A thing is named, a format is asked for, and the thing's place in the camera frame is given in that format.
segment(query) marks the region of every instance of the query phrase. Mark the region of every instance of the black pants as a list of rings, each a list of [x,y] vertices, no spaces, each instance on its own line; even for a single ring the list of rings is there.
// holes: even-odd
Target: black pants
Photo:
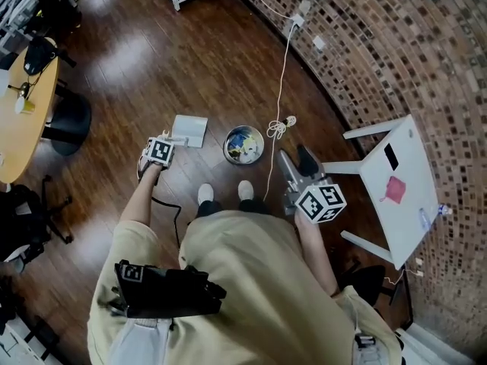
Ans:
[[[255,212],[256,214],[270,215],[269,209],[266,207],[266,203],[261,198],[253,198],[252,200],[242,200],[238,205],[239,211],[243,212]],[[223,207],[219,202],[203,202],[198,208],[198,214],[196,217],[209,216],[223,211]]]

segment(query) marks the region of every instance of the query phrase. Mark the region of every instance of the curved brick wall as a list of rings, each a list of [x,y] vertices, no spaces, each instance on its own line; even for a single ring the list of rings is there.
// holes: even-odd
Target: curved brick wall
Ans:
[[[287,34],[287,20],[251,1]],[[415,253],[425,260],[425,277],[410,276],[415,321],[479,360],[487,352],[487,0],[266,1],[305,17],[291,44],[352,128],[414,116],[438,198],[454,209]]]

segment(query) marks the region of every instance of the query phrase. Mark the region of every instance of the power plug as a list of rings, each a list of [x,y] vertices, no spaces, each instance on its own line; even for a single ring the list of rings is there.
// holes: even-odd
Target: power plug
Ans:
[[[301,15],[299,15],[299,14],[296,14],[291,19],[292,19],[292,21],[294,21],[294,23],[298,27],[301,27],[303,25],[303,23],[304,23],[304,18]]]

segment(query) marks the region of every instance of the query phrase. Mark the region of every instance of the person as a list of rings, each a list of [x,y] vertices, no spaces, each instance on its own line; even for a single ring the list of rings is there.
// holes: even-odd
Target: person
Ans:
[[[238,186],[238,211],[224,211],[213,188],[202,185],[180,249],[181,268],[193,265],[227,291],[218,314],[170,322],[112,316],[114,264],[158,263],[149,224],[160,171],[155,164],[145,171],[114,230],[88,321],[93,365],[401,364],[399,343],[379,314],[353,287],[340,293],[319,227],[298,211],[297,237],[248,181]],[[363,337],[374,342],[367,350]]]

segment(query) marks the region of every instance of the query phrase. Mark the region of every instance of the white cable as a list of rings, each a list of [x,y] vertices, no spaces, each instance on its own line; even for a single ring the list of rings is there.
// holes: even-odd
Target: white cable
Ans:
[[[403,271],[401,272],[401,275],[399,276],[399,278],[397,279],[397,281],[395,283],[393,283],[390,278],[388,277],[384,277],[384,280],[387,279],[389,281],[389,284],[392,284],[392,285],[396,285],[398,282],[401,281],[401,278],[403,278],[403,275],[404,275],[404,271],[408,271],[409,273],[413,273],[415,276],[420,276],[418,273],[415,273],[414,271],[410,271],[409,269],[403,269]]]
[[[283,14],[279,14],[277,11],[274,11],[272,8],[270,8],[270,7],[269,7],[269,5],[268,5],[268,4],[267,4],[265,1],[263,1],[263,0],[260,0],[260,1],[261,1],[261,2],[262,2],[262,3],[263,3],[263,4],[264,4],[264,5],[265,5],[265,6],[266,6],[268,9],[270,9],[272,12],[274,12],[275,14],[277,14],[277,15],[279,15],[279,16],[281,16],[281,17],[285,17],[286,19],[291,19],[291,20],[293,20],[293,19],[292,19],[292,17],[286,16],[286,15],[283,15]]]
[[[279,117],[281,115],[280,102],[281,102],[281,95],[282,95],[282,80],[284,78],[284,71],[286,69],[286,60],[288,58],[289,43],[291,42],[291,36],[292,36],[292,32],[293,32],[295,26],[296,26],[296,23],[293,23],[291,26],[291,29],[289,31],[289,36],[288,36],[288,43],[286,44],[286,51],[284,53],[284,64],[282,65],[281,80],[279,82],[279,95],[277,97],[277,116],[276,116],[275,120],[272,120],[269,123],[269,128],[267,129],[267,136],[269,138],[272,138],[272,152],[271,152],[271,170],[269,171],[269,176],[267,177],[267,189],[266,189],[266,194],[264,195],[264,201],[266,200],[267,194],[269,193],[269,185],[271,183],[272,170],[274,169],[275,140],[281,139],[282,134],[284,134],[284,132],[286,131],[286,128],[290,127],[296,123],[296,117],[295,116],[289,116],[286,119],[287,126],[285,123],[283,123],[279,120]]]

